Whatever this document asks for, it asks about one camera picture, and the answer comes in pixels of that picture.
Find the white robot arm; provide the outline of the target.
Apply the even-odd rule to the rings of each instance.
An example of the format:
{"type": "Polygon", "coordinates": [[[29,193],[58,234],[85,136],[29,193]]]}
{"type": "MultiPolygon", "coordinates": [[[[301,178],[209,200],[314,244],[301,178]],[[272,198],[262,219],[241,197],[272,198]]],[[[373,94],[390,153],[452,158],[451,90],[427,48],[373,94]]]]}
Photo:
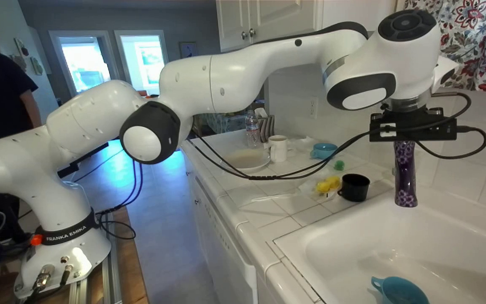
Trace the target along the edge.
{"type": "Polygon", "coordinates": [[[339,23],[312,34],[172,62],[160,73],[160,95],[142,99],[125,82],[86,90],[46,124],[0,139],[0,193],[25,202],[41,241],[27,251],[14,284],[17,300],[86,279],[110,254],[81,190],[58,173],[101,144],[120,139],[125,153],[157,165],[189,136],[193,119],[247,109],[265,80],[284,68],[317,65],[328,102],[363,110],[390,102],[414,112],[457,68],[441,55],[441,28],[425,11],[400,11],[370,33],[339,23]]]}

